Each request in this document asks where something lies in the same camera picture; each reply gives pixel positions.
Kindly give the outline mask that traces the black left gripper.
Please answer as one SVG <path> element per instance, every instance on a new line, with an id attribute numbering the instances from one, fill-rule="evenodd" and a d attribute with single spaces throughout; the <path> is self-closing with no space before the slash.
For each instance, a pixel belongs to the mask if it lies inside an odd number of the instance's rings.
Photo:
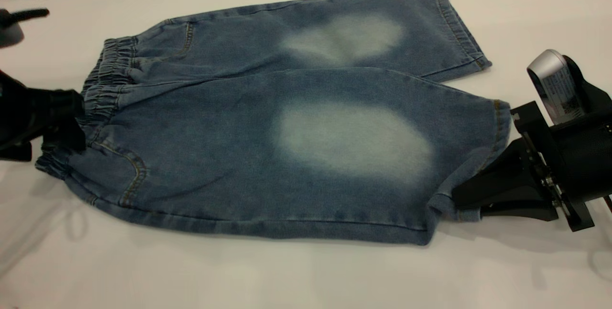
<path id="1" fill-rule="evenodd" d="M 32 141 L 81 153 L 86 137 L 78 119 L 85 115 L 83 97 L 74 90 L 28 88 L 1 73 L 0 127 L 2 161 L 31 161 Z"/>

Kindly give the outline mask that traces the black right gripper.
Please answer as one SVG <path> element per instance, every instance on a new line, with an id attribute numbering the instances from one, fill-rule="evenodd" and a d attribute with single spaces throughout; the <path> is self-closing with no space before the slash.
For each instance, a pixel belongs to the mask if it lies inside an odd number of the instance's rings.
<path id="1" fill-rule="evenodd" d="M 512 109 L 522 138 L 453 189 L 453 200 L 483 217 L 540 221 L 558 220 L 557 205 L 573 232 L 592 228 L 587 202 L 611 202 L 611 97 L 566 55 L 540 55 L 527 73 L 552 125 L 535 102 Z"/>

